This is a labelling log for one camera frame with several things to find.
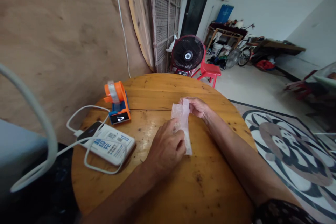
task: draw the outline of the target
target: tape dispenser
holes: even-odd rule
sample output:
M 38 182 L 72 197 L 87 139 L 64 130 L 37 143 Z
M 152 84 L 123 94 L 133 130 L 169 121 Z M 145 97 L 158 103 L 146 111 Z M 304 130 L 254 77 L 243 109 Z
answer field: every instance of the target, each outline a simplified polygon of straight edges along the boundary
M 112 124 L 121 123 L 131 119 L 128 107 L 127 94 L 121 81 L 109 80 L 104 86 L 106 96 L 104 101 L 112 103 L 112 112 L 109 113 Z

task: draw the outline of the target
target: tape roll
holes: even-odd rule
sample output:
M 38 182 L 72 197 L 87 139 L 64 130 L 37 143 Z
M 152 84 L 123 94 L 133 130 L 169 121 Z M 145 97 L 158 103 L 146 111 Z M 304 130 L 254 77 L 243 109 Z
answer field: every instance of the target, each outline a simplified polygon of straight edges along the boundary
M 108 89 L 110 91 L 112 100 L 113 100 L 113 104 L 114 104 L 114 110 L 119 112 L 120 111 L 120 100 L 116 91 L 116 87 L 114 86 L 114 81 L 113 80 L 109 80 L 107 82 L 108 85 Z

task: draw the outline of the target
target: white wire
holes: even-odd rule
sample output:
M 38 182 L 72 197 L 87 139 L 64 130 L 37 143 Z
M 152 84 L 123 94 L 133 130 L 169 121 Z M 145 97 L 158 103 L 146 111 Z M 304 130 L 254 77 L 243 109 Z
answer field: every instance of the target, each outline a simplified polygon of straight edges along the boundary
M 313 133 L 313 135 L 336 135 L 336 133 L 323 133 L 323 132 L 318 132 L 318 133 Z
M 69 130 L 71 130 L 71 131 L 73 131 L 73 132 L 77 132 L 77 130 L 75 130 L 75 129 L 73 129 L 73 128 L 71 128 L 70 127 L 70 121 L 75 117 L 75 115 L 77 115 L 77 113 L 79 112 L 79 111 L 81 111 L 82 109 L 85 109 L 85 108 L 87 108 L 87 107 L 95 107 L 95 108 L 98 108 L 98 109 L 103 109 L 103 110 L 106 110 L 106 111 L 108 111 L 109 113 L 110 113 L 110 110 L 109 109 L 107 109 L 107 108 L 104 108 L 104 107 L 99 107 L 99 106 L 95 106 L 95 105 L 88 105 L 88 106 L 84 106 L 84 107 L 81 107 L 79 110 L 77 110 L 70 118 L 69 118 L 69 120 L 66 122 L 66 127 L 69 129 Z M 107 118 L 108 118 L 108 116 L 106 117 L 106 119 L 105 119 L 105 121 L 99 126 L 99 128 L 96 130 L 96 132 L 98 132 L 98 130 L 100 130 L 100 128 L 103 126 L 103 124 L 106 122 L 106 120 L 107 120 Z
M 127 55 L 127 68 L 128 68 L 128 75 L 131 78 L 131 73 L 130 73 L 130 64 L 129 64 L 129 59 L 128 59 L 128 50 L 127 50 L 127 42 L 126 42 L 126 35 L 125 35 L 125 29 L 124 29 L 124 23 L 123 23 L 123 18 L 121 16 L 121 9 L 120 9 L 120 2 L 118 1 L 118 6 L 119 6 L 119 14 L 120 14 L 120 20 L 121 20 L 121 26 L 122 26 L 122 30 L 124 32 L 124 39 L 125 39 L 125 48 L 126 48 L 126 55 Z
M 5 67 L 0 63 L 0 73 L 3 74 L 7 79 L 9 79 L 14 86 L 20 91 L 22 96 L 26 99 L 27 103 L 30 105 L 32 110 L 35 112 L 39 122 L 41 123 L 46 135 L 47 135 L 47 145 L 48 145 L 48 157 L 44 162 L 45 165 L 40 167 L 33 173 L 27 173 L 22 178 L 20 178 L 14 185 L 11 187 L 11 191 L 18 191 L 26 187 L 37 178 L 46 173 L 49 168 L 54 164 L 57 155 L 57 137 L 51 122 L 49 121 L 47 115 L 43 111 L 43 108 L 34 97 L 33 93 L 25 85 L 25 83 L 10 69 Z
M 82 109 L 88 108 L 88 107 L 95 107 L 95 108 L 99 108 L 99 109 L 101 108 L 101 109 L 103 109 L 103 110 L 107 110 L 108 112 L 110 112 L 109 109 L 104 108 L 104 107 L 99 107 L 99 106 L 95 106 L 95 105 L 84 106 L 84 107 L 80 108 L 79 110 L 77 110 L 77 111 L 76 111 L 76 112 L 69 118 L 69 120 L 67 121 L 67 123 L 66 123 L 66 127 L 67 127 L 69 130 L 76 132 L 75 129 L 73 129 L 73 128 L 70 127 L 70 121 L 74 118 L 75 115 L 77 115 L 77 113 L 78 113 L 79 111 L 81 111 Z M 123 163 L 124 163 L 124 161 L 125 161 L 125 159 L 126 159 L 127 145 L 125 145 L 124 143 L 115 141 L 115 140 L 106 139 L 106 138 L 98 138 L 98 137 L 96 137 L 97 134 L 99 133 L 99 130 L 104 126 L 104 124 L 105 124 L 105 122 L 107 121 L 108 118 L 109 118 L 109 115 L 107 115 L 107 117 L 105 118 L 105 120 L 103 121 L 103 123 L 98 127 L 98 129 L 96 130 L 96 132 L 94 133 L 94 135 L 93 135 L 92 137 L 88 137 L 88 138 L 86 138 L 86 139 L 91 139 L 91 141 L 90 141 L 90 144 L 89 144 L 89 146 L 88 146 L 88 148 L 87 148 L 87 151 L 86 151 L 86 153 L 85 153 L 84 165 L 85 165 L 86 167 L 88 167 L 88 168 L 90 168 L 90 169 L 93 169 L 93 170 L 96 170 L 96 171 L 98 171 L 98 172 L 102 172 L 102 173 L 106 173 L 106 174 L 112 175 L 112 174 L 116 174 L 116 173 L 118 173 L 118 171 L 119 171 L 120 168 L 122 167 L 122 165 L 123 165 Z M 124 148 L 125 148 L 124 156 L 123 156 L 123 158 L 122 158 L 122 160 L 121 160 L 121 163 L 120 163 L 120 165 L 119 165 L 119 167 L 118 167 L 118 169 L 117 169 L 116 171 L 107 171 L 107 170 L 103 170 L 103 169 L 100 169 L 100 168 L 98 168 L 98 167 L 92 166 L 92 165 L 90 165 L 90 164 L 88 163 L 88 155 L 89 155 L 90 149 L 91 149 L 91 147 L 92 147 L 92 144 L 93 144 L 93 142 L 94 142 L 94 141 L 93 141 L 94 139 L 102 139 L 102 140 L 105 140 L 105 141 L 114 142 L 114 143 L 121 144 L 122 146 L 124 146 Z
M 120 142 L 115 141 L 115 140 L 89 136 L 89 137 L 83 138 L 83 139 L 81 139 L 81 140 L 79 140 L 79 141 L 76 141 L 76 142 L 74 142 L 73 144 L 69 145 L 68 147 L 64 148 L 63 150 L 61 150 L 60 152 L 57 153 L 57 156 L 60 156 L 61 154 L 63 154 L 63 153 L 66 152 L 67 150 L 73 148 L 75 145 L 80 144 L 81 142 L 84 142 L 84 141 L 87 141 L 87 140 L 91 140 L 91 139 L 93 139 L 93 140 L 95 140 L 95 139 L 102 139 L 102 140 L 104 140 L 104 141 L 115 142 L 115 143 L 122 144 L 123 146 L 125 146 L 125 144 L 120 143 Z M 126 157 L 126 152 L 125 152 L 125 154 L 124 154 L 124 158 L 123 158 L 123 160 L 122 160 L 122 162 L 121 162 L 119 168 L 115 171 L 115 173 L 118 172 L 118 171 L 120 170 L 122 164 L 124 163 L 125 157 Z M 25 176 L 31 176 L 31 175 L 33 175 L 33 174 L 37 174 L 37 172 L 38 172 L 39 170 L 42 170 L 42 168 L 45 167 L 47 161 L 48 161 L 48 160 L 46 160 L 46 161 L 44 161 L 43 163 L 41 163 L 41 164 L 39 164 L 38 166 L 36 166 L 34 169 L 32 169 L 30 172 L 28 172 Z M 110 174 L 110 171 L 104 171 L 104 170 L 100 170 L 100 169 L 99 169 L 98 171 L 101 171 L 101 172 Z M 24 178 L 24 177 L 20 178 L 20 179 L 19 179 L 19 180 L 18 180 L 18 181 L 17 181 L 17 182 L 10 188 L 10 191 L 11 191 L 12 193 L 14 193 L 14 192 L 16 192 L 16 191 L 19 191 L 19 190 L 21 190 L 22 188 L 24 188 L 24 187 L 26 186 L 26 185 L 25 185 L 25 186 L 20 187 L 20 186 L 21 186 L 20 184 L 17 185 L 17 186 L 15 186 L 16 184 L 21 183 L 21 182 L 23 181 L 23 178 Z

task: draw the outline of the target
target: white floor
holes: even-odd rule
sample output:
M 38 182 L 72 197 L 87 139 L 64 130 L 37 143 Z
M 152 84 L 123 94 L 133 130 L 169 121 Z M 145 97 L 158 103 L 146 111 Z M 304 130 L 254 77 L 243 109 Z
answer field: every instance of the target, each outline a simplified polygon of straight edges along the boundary
M 208 78 L 201 81 L 212 86 Z M 283 91 L 289 82 L 286 77 L 262 72 L 254 66 L 236 65 L 222 71 L 222 75 L 217 78 L 216 90 L 230 100 L 296 116 L 313 133 L 324 132 L 313 119 L 306 116 L 314 110 L 305 102 L 297 100 L 294 93 Z M 319 138 L 336 150 L 336 144 L 330 138 L 324 135 L 319 135 Z

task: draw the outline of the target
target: blue container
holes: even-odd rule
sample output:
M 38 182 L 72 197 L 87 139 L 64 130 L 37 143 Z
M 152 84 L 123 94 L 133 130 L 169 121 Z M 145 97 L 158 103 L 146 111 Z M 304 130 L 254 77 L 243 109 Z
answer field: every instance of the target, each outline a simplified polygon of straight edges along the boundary
M 233 8 L 234 7 L 231 5 L 222 5 L 217 16 L 216 23 L 226 23 L 229 20 Z

